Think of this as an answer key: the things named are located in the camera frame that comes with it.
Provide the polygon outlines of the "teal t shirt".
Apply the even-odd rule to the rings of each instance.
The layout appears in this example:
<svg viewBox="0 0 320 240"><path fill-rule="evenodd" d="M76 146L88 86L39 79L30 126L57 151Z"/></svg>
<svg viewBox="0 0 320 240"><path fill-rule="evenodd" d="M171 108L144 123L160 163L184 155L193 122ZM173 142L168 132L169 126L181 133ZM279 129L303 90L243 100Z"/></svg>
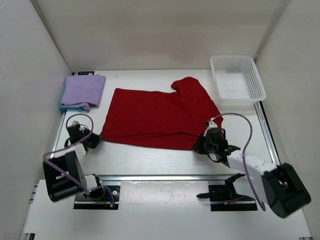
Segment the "teal t shirt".
<svg viewBox="0 0 320 240"><path fill-rule="evenodd" d="M82 106L78 106L78 105L76 105L76 106L74 106L74 105L71 105L71 106L60 105L59 106L59 110L61 110L61 111L79 111L79 112L81 112L81 111L84 110L84 108Z"/></svg>

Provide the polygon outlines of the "red t shirt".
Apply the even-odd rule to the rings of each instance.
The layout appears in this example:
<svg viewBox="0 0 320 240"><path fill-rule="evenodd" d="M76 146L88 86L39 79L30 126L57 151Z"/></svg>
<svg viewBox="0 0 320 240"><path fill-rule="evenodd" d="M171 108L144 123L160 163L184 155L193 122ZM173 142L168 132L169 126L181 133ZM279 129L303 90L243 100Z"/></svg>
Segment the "red t shirt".
<svg viewBox="0 0 320 240"><path fill-rule="evenodd" d="M116 88L101 130L105 141L147 148L192 150L205 123L220 111L193 77L173 92Z"/></svg>

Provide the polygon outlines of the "lilac t shirt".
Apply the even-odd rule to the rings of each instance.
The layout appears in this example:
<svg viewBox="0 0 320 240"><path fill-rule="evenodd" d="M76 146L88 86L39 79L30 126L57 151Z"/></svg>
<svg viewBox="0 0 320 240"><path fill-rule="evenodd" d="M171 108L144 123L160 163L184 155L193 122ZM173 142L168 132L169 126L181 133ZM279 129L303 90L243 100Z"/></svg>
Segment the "lilac t shirt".
<svg viewBox="0 0 320 240"><path fill-rule="evenodd" d="M106 77L102 75L70 75L66 78L60 106L82 106L89 111L100 106Z"/></svg>

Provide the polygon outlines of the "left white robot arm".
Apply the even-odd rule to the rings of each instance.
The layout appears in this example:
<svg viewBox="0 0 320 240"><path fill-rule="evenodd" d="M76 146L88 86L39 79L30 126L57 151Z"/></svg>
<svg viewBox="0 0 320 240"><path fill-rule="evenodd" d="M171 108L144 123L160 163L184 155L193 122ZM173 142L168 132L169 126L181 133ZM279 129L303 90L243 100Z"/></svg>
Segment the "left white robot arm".
<svg viewBox="0 0 320 240"><path fill-rule="evenodd" d="M87 194L93 200L100 200L105 188L97 177L86 177L81 167L81 159L88 151L96 149L103 137L90 133L83 124L74 121L67 128L69 138L61 153L42 163L48 196L52 202L64 200L76 194Z"/></svg>

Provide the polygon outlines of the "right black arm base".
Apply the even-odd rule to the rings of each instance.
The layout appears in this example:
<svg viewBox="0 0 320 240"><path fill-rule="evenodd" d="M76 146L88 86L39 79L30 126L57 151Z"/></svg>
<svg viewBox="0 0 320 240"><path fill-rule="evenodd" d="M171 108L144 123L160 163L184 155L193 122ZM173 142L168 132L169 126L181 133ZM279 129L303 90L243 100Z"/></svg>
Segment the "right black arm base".
<svg viewBox="0 0 320 240"><path fill-rule="evenodd" d="M256 200L236 193L234 182L245 174L237 173L224 181L224 185L209 185L208 192L196 195L198 199L209 199L211 212L257 211Z"/></svg>

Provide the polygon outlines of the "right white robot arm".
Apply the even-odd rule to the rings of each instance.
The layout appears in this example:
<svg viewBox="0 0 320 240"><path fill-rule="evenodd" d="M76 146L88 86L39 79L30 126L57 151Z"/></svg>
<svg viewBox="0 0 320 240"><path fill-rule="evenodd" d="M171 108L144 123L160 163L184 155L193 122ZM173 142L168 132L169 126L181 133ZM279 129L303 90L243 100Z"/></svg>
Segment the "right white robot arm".
<svg viewBox="0 0 320 240"><path fill-rule="evenodd" d="M311 196L294 167L288 163L275 165L257 159L238 146L230 145L226 131L209 127L193 145L195 153L215 156L221 163L238 173L227 178L223 185L210 187L197 198L210 199L213 205L223 205L251 198L258 204L268 205L280 218L286 218L311 202Z"/></svg>

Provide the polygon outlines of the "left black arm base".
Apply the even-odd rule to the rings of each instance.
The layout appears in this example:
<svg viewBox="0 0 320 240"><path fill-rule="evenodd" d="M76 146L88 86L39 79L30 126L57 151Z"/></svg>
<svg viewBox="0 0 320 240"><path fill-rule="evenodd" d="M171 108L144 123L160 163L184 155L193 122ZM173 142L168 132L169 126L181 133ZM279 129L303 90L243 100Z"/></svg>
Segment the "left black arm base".
<svg viewBox="0 0 320 240"><path fill-rule="evenodd" d="M77 193L74 198L74 210L110 210L119 209L121 182L100 180L101 186L107 186L110 192L101 187L89 195Z"/></svg>

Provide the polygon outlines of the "dark label sticker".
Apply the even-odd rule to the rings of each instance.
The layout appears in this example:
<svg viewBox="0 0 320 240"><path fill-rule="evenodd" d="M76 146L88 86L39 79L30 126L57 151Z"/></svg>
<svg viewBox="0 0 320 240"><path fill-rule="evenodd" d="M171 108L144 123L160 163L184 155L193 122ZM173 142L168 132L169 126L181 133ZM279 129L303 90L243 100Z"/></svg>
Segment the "dark label sticker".
<svg viewBox="0 0 320 240"><path fill-rule="evenodd" d="M78 76L92 76L94 74L95 74L94 71L78 71L77 72Z"/></svg>

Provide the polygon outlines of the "white plastic basket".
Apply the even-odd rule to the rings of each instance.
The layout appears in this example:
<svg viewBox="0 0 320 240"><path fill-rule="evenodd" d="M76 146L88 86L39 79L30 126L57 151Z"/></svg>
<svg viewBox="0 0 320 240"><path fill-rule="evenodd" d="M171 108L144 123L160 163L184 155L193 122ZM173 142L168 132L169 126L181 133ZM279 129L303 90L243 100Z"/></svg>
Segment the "white plastic basket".
<svg viewBox="0 0 320 240"><path fill-rule="evenodd" d="M222 109L247 109L266 99L254 59L245 55L215 55L211 72Z"/></svg>

